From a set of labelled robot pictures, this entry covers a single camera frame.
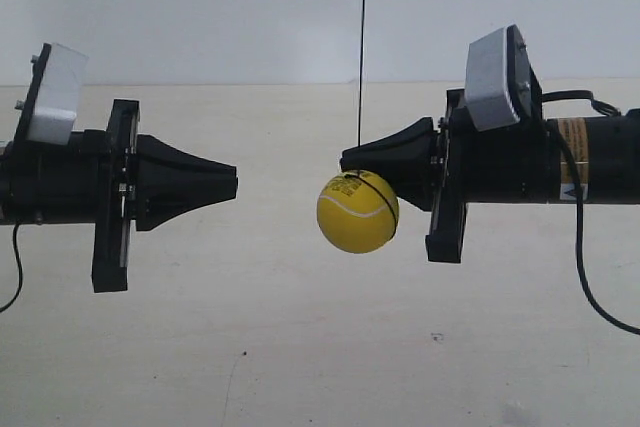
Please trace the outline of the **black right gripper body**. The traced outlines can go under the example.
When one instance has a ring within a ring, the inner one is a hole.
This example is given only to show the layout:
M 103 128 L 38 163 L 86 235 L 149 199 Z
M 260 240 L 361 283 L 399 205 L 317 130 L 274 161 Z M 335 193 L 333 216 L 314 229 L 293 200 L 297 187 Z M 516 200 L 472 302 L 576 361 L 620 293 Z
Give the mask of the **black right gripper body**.
M 471 203 L 547 204 L 559 201 L 560 150 L 549 135 L 536 95 L 531 116 L 510 127 L 480 132 L 461 88 L 446 93 L 436 146 L 442 165 L 425 238 L 427 258 L 459 263 Z

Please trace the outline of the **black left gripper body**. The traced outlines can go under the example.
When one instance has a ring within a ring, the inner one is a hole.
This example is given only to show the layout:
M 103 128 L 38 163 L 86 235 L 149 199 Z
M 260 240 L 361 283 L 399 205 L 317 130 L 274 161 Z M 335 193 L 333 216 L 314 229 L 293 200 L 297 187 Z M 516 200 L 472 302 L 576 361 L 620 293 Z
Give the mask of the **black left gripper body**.
M 96 293 L 128 289 L 128 250 L 140 104 L 116 99 L 103 130 L 63 146 L 8 143 L 1 154 L 1 224 L 94 226 Z

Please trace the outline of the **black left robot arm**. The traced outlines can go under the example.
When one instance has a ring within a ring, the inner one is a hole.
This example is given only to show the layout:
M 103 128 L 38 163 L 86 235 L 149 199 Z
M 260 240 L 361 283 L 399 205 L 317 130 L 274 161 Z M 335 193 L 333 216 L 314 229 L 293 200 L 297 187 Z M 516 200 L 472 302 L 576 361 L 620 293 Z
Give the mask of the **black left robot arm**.
M 139 133 L 139 113 L 138 101 L 117 99 L 103 130 L 74 131 L 63 145 L 15 137 L 1 156 L 2 224 L 93 225 L 97 293 L 127 290 L 132 230 L 237 195 L 235 166 Z

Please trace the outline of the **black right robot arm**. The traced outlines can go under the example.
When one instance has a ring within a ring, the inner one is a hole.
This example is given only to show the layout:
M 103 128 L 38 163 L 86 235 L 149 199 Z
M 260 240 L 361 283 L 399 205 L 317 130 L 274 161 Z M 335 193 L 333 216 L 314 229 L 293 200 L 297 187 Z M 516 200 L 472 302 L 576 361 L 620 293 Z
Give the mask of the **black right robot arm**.
M 446 94 L 440 121 L 423 117 L 403 130 L 342 153 L 344 171 L 381 176 L 396 196 L 431 215 L 425 239 L 431 262 L 461 260 L 471 203 L 561 204 L 575 200 L 571 152 L 587 204 L 639 202 L 639 112 L 544 118 L 541 95 L 531 118 L 484 132 L 471 120 L 462 89 Z

